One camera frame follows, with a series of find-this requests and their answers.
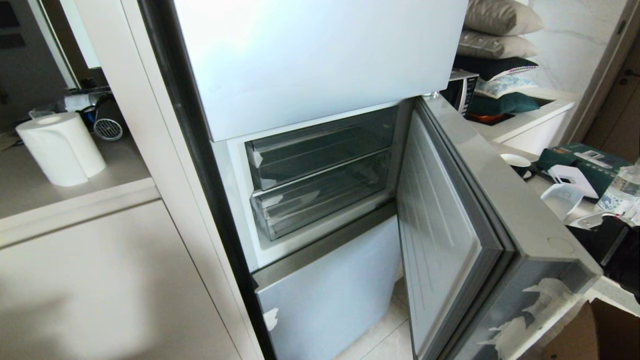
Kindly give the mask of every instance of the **green box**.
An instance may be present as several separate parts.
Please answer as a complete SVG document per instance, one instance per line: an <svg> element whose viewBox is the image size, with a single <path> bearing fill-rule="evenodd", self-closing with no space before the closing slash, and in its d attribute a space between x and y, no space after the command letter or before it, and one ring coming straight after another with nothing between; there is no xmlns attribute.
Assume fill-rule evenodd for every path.
<svg viewBox="0 0 640 360"><path fill-rule="evenodd" d="M540 155L536 166L541 170L548 171L554 165L579 168L598 193L598 197L601 197L616 177L618 170L631 164L627 160L622 160L589 145L570 143L542 150L542 155Z"/></svg>

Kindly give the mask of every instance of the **marble wall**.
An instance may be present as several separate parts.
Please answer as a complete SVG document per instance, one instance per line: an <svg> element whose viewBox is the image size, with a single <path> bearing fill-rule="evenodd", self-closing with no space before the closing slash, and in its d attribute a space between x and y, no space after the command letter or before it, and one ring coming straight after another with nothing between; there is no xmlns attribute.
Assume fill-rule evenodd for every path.
<svg viewBox="0 0 640 360"><path fill-rule="evenodd" d="M602 58L627 0L521 0L545 21L524 35L538 48L540 68L523 73L538 86L582 95Z"/></svg>

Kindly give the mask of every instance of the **paper towel roll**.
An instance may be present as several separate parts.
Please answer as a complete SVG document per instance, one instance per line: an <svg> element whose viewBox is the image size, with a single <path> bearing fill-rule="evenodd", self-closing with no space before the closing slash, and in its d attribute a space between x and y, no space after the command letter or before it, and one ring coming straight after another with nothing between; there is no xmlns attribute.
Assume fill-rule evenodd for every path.
<svg viewBox="0 0 640 360"><path fill-rule="evenodd" d="M78 113L40 117L18 125L16 130L55 185L86 183L106 167Z"/></svg>

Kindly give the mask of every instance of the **transparent plastic drawer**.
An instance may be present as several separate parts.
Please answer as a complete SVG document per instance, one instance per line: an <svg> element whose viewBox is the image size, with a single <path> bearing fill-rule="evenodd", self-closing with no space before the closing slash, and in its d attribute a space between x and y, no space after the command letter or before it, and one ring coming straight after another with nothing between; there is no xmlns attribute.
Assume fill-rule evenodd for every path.
<svg viewBox="0 0 640 360"><path fill-rule="evenodd" d="M252 198L261 236L274 241L385 188L387 151Z"/></svg>
<svg viewBox="0 0 640 360"><path fill-rule="evenodd" d="M246 142L257 190L391 146L397 107Z"/></svg>

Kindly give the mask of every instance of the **black trim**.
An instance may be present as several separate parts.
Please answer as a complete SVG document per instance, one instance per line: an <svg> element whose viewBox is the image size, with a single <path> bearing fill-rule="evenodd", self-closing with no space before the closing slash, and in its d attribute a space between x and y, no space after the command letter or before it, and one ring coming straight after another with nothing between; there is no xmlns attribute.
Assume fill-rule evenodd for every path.
<svg viewBox="0 0 640 360"><path fill-rule="evenodd" d="M172 0L138 0L156 60L265 359L276 359L209 140Z"/></svg>

